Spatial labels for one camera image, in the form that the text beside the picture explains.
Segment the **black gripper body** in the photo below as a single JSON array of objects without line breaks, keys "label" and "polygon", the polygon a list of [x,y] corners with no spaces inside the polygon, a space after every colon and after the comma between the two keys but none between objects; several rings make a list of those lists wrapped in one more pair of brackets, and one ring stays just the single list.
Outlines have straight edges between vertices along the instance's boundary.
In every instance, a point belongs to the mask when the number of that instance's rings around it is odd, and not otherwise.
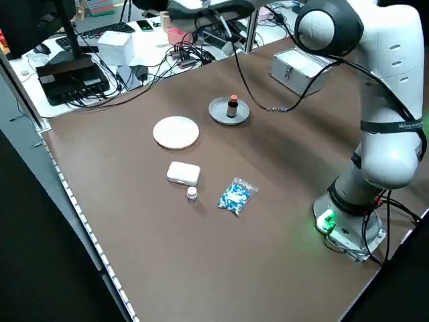
[{"label": "black gripper body", "polygon": [[166,10],[168,0],[133,0],[133,4],[140,10]]}]

